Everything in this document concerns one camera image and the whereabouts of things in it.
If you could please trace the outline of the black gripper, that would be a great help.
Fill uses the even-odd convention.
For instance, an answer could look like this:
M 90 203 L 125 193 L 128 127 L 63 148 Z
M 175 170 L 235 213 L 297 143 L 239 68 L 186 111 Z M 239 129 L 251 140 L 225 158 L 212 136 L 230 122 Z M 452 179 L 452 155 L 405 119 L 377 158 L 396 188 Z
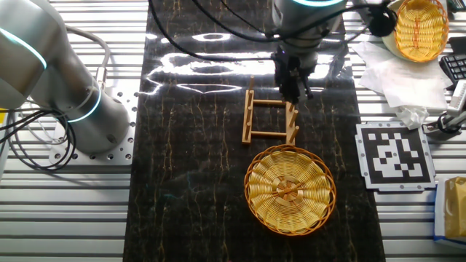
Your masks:
M 297 56 L 287 54 L 275 54 L 275 83 L 282 90 L 283 99 L 293 105 L 299 102 L 299 88 L 290 85 L 292 81 L 300 84 L 304 90 L 307 100 L 313 99 L 314 95 L 307 84 L 309 68 L 301 64 Z

